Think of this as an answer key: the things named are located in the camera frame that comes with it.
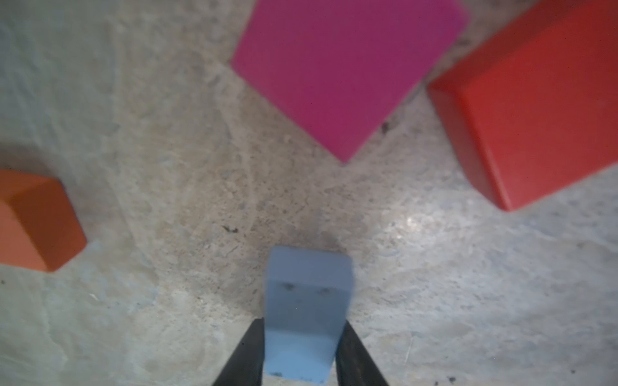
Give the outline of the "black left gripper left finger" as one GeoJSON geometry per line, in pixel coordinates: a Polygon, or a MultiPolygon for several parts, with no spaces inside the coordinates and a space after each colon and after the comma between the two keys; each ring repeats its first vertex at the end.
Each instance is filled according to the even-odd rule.
{"type": "Polygon", "coordinates": [[[264,318],[256,318],[212,385],[261,386],[264,358],[264,318]]]}

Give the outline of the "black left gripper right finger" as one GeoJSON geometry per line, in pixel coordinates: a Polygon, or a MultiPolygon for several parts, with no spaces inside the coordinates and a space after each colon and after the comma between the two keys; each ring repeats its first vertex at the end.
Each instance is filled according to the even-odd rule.
{"type": "Polygon", "coordinates": [[[344,325],[335,361],[339,386],[389,385],[349,321],[344,325]]]}

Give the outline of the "light blue block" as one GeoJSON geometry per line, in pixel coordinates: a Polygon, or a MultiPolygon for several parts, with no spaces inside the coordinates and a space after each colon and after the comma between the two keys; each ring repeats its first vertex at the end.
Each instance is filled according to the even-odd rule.
{"type": "Polygon", "coordinates": [[[352,302],[352,259],[275,246],[265,289],[265,372],[325,384],[352,302]]]}

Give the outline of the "long orange red block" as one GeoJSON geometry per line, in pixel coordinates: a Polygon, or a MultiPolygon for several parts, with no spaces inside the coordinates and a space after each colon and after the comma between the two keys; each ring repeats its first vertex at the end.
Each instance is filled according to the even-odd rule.
{"type": "Polygon", "coordinates": [[[1,263],[55,272],[87,246],[61,181],[1,170],[1,263]]]}

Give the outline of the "magenta cube block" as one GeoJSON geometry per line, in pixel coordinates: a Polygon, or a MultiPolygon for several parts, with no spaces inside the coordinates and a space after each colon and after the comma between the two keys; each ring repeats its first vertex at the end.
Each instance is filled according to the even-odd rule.
{"type": "Polygon", "coordinates": [[[468,20],[457,1],[259,1],[231,64],[347,162],[468,20]]]}

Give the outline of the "red cube block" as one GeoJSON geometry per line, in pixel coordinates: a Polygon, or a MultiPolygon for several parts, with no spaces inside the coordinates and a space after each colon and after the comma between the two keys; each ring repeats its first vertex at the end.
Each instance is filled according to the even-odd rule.
{"type": "Polygon", "coordinates": [[[542,199],[617,161],[617,4],[540,1],[427,91],[479,193],[542,199]]]}

